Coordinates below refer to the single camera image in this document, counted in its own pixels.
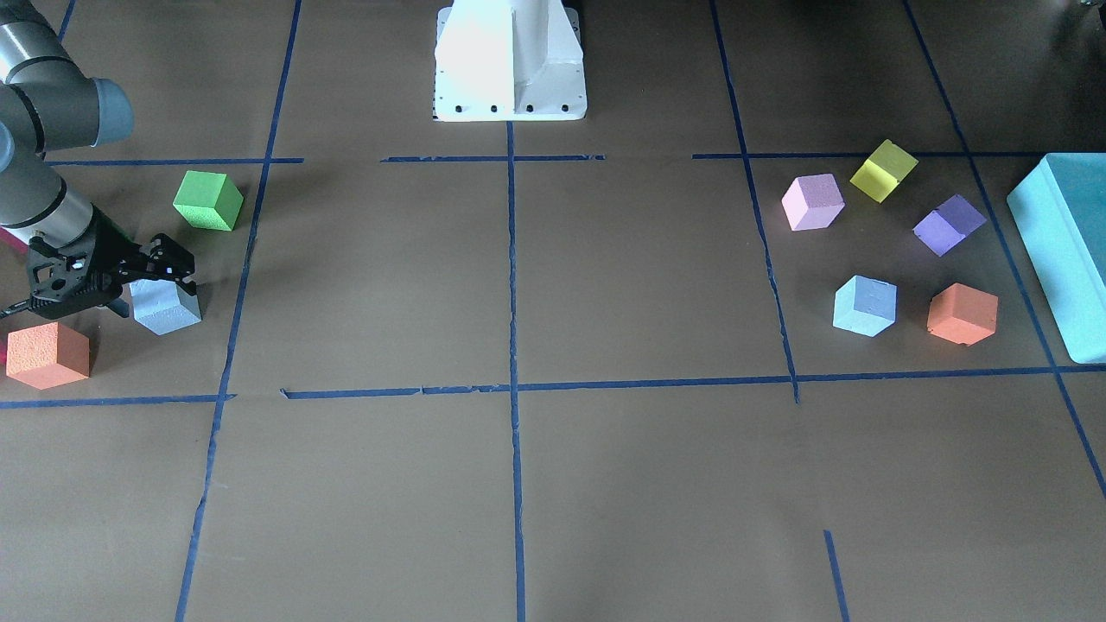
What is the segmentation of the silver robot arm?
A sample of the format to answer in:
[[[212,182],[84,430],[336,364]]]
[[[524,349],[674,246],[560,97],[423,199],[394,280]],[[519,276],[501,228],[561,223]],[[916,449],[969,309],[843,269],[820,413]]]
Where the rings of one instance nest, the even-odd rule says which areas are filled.
[[[134,243],[46,165],[46,152],[131,136],[133,106],[109,79],[90,77],[28,1],[1,4],[1,222],[28,246],[30,294],[3,317],[55,321],[87,308],[128,315],[124,287],[171,281],[196,296],[194,255],[169,236]]]

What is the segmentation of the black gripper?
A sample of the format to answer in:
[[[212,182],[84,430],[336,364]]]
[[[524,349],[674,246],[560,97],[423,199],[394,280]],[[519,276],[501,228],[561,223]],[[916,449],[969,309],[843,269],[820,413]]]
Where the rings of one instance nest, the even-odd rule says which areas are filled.
[[[194,253],[167,235],[134,243],[107,216],[93,208],[86,231],[72,243],[53,247],[31,238],[27,255],[28,311],[39,317],[67,317],[104,307],[131,318],[125,284],[143,278],[186,281],[196,271]]]

